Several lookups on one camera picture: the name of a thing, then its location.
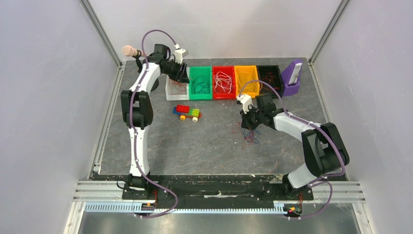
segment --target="white label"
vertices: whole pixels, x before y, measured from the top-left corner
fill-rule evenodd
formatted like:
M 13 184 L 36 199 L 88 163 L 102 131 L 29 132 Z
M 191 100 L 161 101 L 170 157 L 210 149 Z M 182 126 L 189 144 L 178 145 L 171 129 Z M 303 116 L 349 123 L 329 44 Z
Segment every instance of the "white label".
M 301 70 L 301 66 L 302 66 L 301 62 L 296 64 L 296 66 L 294 67 L 293 74 L 291 74 L 290 81 L 288 82 L 288 85 L 297 83 L 297 79 L 298 79 L 298 75 L 299 75 L 300 70 Z

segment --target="white wall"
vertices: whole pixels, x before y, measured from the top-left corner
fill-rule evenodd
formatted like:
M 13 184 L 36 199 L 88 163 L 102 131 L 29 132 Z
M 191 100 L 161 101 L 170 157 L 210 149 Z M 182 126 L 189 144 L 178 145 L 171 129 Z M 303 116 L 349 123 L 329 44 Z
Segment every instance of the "white wall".
M 340 0 L 90 0 L 115 50 L 163 29 L 188 58 L 310 57 Z M 172 47 L 160 33 L 147 37 Z
M 0 233 L 62 233 L 117 68 L 77 0 L 1 1 L 0 31 Z
M 413 228 L 412 12 L 412 1 L 351 1 L 315 63 L 379 234 Z

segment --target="orange bin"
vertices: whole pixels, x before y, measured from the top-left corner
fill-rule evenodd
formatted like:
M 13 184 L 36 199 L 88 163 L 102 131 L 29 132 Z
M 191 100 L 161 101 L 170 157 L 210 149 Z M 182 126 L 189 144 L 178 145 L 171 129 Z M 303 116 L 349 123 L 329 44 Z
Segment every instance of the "orange bin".
M 241 88 L 250 80 L 258 80 L 258 73 L 256 66 L 234 66 L 236 95 L 240 94 Z M 243 90 L 242 94 L 248 94 L 252 98 L 260 94 L 260 83 L 249 83 Z

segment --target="purple holder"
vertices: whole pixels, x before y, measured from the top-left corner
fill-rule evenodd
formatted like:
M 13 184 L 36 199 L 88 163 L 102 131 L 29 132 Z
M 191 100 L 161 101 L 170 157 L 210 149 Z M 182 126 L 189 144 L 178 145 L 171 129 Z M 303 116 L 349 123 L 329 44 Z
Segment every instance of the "purple holder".
M 288 85 L 288 83 L 291 79 L 291 75 L 293 74 L 294 68 L 295 68 L 297 63 L 302 63 L 302 60 L 301 59 L 296 59 L 296 60 L 292 61 L 290 63 L 290 65 L 288 65 L 288 67 L 281 73 L 281 78 L 284 82 L 283 96 L 291 96 L 291 95 L 294 95 L 294 94 L 298 93 L 298 89 L 300 88 L 300 79 L 301 79 L 302 66 L 301 66 L 300 71 L 298 73 L 297 82 L 295 82 L 294 84 Z

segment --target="toy block vehicle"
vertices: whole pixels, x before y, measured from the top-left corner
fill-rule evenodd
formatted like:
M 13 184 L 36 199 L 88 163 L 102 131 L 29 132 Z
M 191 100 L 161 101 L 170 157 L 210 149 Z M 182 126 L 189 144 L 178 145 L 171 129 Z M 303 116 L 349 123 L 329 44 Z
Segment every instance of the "toy block vehicle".
M 192 118 L 192 121 L 197 122 L 198 118 L 202 117 L 201 112 L 198 109 L 191 109 L 189 106 L 177 105 L 173 108 L 173 113 L 179 115 L 181 120 L 185 120 L 187 117 Z

